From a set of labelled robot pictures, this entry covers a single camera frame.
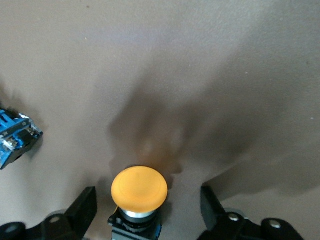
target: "blue terminal block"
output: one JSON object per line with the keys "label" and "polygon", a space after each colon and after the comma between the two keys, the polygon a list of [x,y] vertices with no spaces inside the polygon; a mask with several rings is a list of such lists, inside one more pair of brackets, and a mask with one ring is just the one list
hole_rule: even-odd
{"label": "blue terminal block", "polygon": [[31,150],[43,132],[22,113],[14,116],[0,108],[0,169]]}

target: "orange push button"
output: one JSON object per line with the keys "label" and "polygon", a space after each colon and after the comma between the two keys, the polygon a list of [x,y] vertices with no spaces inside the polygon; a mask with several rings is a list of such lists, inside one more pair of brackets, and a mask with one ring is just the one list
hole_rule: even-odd
{"label": "orange push button", "polygon": [[146,166],[133,166],[114,179],[111,195],[119,208],[134,213],[155,211],[165,202],[168,186],[165,178]]}

